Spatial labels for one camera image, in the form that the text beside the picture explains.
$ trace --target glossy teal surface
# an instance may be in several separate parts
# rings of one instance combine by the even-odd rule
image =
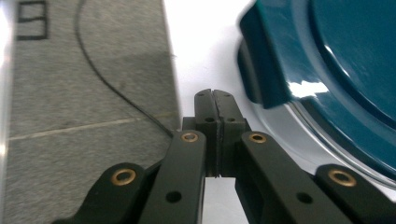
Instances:
[[[247,95],[265,108],[302,103],[340,146],[396,180],[395,15],[396,1],[257,1],[240,24]]]

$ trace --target wire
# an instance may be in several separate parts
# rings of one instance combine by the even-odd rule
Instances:
[[[82,54],[84,55],[85,60],[87,61],[88,65],[92,69],[92,71],[96,74],[96,76],[107,86],[111,91],[116,93],[122,100],[124,100],[128,105],[131,105],[132,107],[136,108],[138,111],[140,111],[143,115],[148,117],[153,123],[155,123],[158,127],[160,127],[168,136],[172,137],[173,133],[171,130],[166,128],[162,123],[160,123],[159,120],[154,118],[152,115],[150,115],[149,112],[147,112],[145,109],[143,109],[140,105],[137,105],[130,99],[128,99],[124,94],[122,94],[120,91],[118,91],[115,87],[113,87],[108,81],[103,77],[103,75],[99,72],[99,70],[96,68],[95,64],[93,63],[90,55],[88,54],[87,50],[85,49],[84,42],[82,41],[81,38],[81,33],[79,31],[79,21],[80,21],[80,15],[82,8],[84,7],[86,0],[80,0],[78,2],[78,8],[76,12],[76,17],[74,20],[74,29],[75,29],[75,34],[76,34],[76,39],[79,45],[79,48],[82,51]]]

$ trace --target tile grout line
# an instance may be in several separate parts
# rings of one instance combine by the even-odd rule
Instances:
[[[165,114],[156,116],[156,118],[169,118],[173,115],[175,115],[175,113],[165,113]],[[81,125],[81,126],[72,127],[72,128],[51,130],[51,131],[45,131],[45,132],[40,132],[40,133],[28,133],[25,135],[9,137],[8,141],[22,140],[22,139],[27,139],[27,138],[44,137],[44,136],[53,135],[53,134],[57,134],[57,133],[72,133],[72,132],[77,132],[77,131],[81,131],[81,130],[102,128],[102,127],[108,127],[108,126],[124,124],[124,123],[132,123],[132,122],[143,120],[143,119],[146,119],[146,118],[143,117],[143,118],[134,118],[134,119],[117,119],[117,120],[112,120],[112,121],[107,121],[107,122]]]

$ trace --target gray tile floor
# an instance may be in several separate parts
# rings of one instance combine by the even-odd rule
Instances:
[[[106,168],[124,161],[148,167],[170,142],[86,64],[73,30],[78,1],[48,2],[49,39],[16,42],[5,223],[71,216]],[[88,0],[80,24],[106,79],[176,129],[162,1]],[[19,28],[29,34],[37,24]]]

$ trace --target brass screw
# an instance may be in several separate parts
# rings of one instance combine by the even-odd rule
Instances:
[[[342,170],[330,170],[329,178],[335,183],[345,187],[354,187],[357,184],[356,179],[352,175]]]
[[[184,133],[181,135],[181,139],[183,139],[185,142],[195,142],[198,140],[198,135],[195,133]]]
[[[119,180],[118,176],[122,174],[128,174],[129,176],[127,178]],[[111,182],[116,186],[123,186],[130,184],[132,181],[134,181],[135,178],[136,178],[136,172],[134,170],[120,169],[116,171],[113,176],[111,176]]]
[[[259,133],[253,133],[248,138],[250,139],[250,141],[255,143],[264,143],[267,141],[267,138]]]

